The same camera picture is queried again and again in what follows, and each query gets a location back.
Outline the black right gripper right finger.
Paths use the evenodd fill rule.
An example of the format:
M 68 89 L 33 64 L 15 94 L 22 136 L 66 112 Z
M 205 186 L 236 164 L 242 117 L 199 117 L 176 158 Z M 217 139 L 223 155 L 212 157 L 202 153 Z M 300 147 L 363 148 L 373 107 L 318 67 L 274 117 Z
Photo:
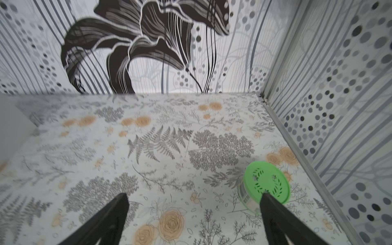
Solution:
M 264 193 L 259 205 L 270 245 L 328 245 L 271 194 Z

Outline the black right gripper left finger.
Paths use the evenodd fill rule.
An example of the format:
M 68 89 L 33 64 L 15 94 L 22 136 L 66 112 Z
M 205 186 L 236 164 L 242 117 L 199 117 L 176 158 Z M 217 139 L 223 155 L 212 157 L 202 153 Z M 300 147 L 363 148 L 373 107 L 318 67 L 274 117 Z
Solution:
M 118 245 L 128 211 L 128 197 L 121 193 L 60 244 Z

